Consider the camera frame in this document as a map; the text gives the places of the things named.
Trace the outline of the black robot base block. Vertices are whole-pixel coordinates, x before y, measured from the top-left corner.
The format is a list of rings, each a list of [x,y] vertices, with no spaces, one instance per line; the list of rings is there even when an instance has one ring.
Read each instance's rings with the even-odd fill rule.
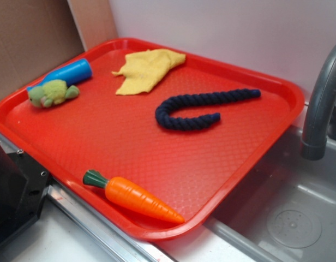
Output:
[[[49,171],[28,153],[0,145],[0,248],[40,218],[49,183]]]

